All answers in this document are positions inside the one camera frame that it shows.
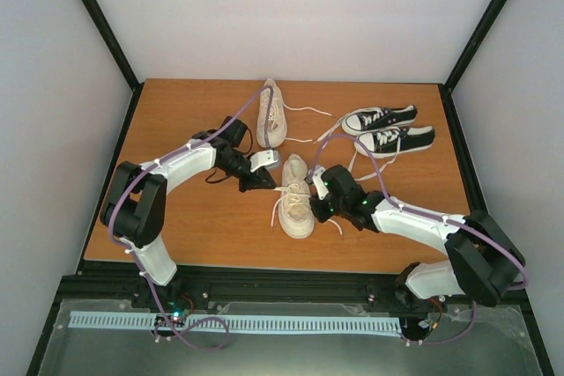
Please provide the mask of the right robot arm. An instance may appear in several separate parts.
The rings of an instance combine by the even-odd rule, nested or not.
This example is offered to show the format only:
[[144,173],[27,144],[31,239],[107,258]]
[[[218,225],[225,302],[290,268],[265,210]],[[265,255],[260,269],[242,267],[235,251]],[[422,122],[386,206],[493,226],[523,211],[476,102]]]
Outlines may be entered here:
[[465,295],[496,306],[525,265],[507,234],[483,210],[448,215],[403,203],[381,191],[365,191],[341,165],[317,166],[307,177],[315,188],[311,210],[320,223],[338,216],[357,230],[391,233],[445,254],[432,264],[415,262],[400,275],[397,299]]

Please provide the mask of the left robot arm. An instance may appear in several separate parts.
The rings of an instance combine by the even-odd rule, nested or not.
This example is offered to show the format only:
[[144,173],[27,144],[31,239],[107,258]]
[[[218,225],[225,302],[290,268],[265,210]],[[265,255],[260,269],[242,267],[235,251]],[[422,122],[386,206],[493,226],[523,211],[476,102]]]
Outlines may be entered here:
[[140,265],[140,272],[154,283],[152,296],[162,306],[177,306],[183,286],[174,280],[176,263],[170,257],[161,232],[167,195],[192,177],[221,170],[239,181],[239,191],[273,189],[270,170],[280,163],[272,148],[256,153],[238,150],[248,127],[228,116],[219,129],[200,131],[167,155],[134,164],[122,162],[116,169],[101,207],[100,221],[110,239],[125,247]]

